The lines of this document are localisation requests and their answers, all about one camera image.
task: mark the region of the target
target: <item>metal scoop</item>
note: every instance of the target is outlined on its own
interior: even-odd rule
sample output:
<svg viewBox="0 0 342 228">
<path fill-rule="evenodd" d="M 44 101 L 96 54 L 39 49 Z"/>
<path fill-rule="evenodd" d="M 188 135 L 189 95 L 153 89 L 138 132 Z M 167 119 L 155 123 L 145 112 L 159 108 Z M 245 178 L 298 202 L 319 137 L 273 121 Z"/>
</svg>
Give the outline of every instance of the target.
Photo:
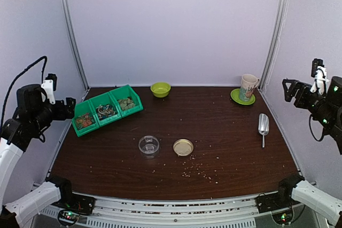
<svg viewBox="0 0 342 228">
<path fill-rule="evenodd" d="M 265 148 L 265 136 L 269 132 L 269 119 L 264 113 L 259 115 L 259 133 L 262 135 L 262 148 Z"/>
</svg>

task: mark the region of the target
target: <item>green bowl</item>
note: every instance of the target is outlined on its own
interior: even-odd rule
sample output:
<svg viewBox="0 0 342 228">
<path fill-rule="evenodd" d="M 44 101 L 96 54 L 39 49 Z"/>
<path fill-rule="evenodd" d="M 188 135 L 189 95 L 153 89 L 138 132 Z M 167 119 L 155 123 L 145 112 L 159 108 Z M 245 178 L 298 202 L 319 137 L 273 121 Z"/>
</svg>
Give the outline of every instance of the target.
<svg viewBox="0 0 342 228">
<path fill-rule="evenodd" d="M 171 90 L 170 84 L 166 82 L 158 82 L 151 86 L 151 91 L 155 97 L 163 98 L 169 95 Z"/>
</svg>

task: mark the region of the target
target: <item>white mug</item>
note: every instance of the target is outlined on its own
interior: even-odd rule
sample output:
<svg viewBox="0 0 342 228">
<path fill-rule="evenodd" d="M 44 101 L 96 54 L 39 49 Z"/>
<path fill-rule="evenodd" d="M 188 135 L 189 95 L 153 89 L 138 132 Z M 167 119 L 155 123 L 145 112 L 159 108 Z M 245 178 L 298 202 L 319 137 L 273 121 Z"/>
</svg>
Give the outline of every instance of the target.
<svg viewBox="0 0 342 228">
<path fill-rule="evenodd" d="M 254 89 L 259 85 L 260 79 L 251 74 L 242 75 L 239 98 L 241 101 L 249 101 Z"/>
</svg>

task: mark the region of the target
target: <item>green saucer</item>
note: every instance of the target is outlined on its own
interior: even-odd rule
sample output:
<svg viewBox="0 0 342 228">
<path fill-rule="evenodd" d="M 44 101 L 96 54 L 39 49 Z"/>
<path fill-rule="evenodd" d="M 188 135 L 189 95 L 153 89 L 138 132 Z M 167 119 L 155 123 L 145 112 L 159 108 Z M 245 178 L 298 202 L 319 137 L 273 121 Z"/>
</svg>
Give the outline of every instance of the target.
<svg viewBox="0 0 342 228">
<path fill-rule="evenodd" d="M 252 97 L 249 101 L 242 101 L 239 98 L 239 94 L 240 94 L 240 88 L 237 88 L 237 89 L 234 89 L 231 91 L 230 96 L 233 99 L 233 101 L 237 102 L 238 104 L 251 105 L 251 104 L 255 103 L 255 96 L 254 95 L 252 95 Z"/>
</svg>

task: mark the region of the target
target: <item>gold lid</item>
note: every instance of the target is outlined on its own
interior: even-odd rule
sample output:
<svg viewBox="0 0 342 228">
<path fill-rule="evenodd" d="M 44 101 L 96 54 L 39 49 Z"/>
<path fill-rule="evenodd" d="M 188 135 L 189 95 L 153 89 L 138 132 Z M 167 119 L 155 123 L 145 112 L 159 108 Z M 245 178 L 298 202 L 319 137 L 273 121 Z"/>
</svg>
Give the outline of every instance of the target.
<svg viewBox="0 0 342 228">
<path fill-rule="evenodd" d="M 174 152 L 179 156 L 188 156 L 193 151 L 193 144 L 186 139 L 179 139 L 173 144 Z"/>
</svg>

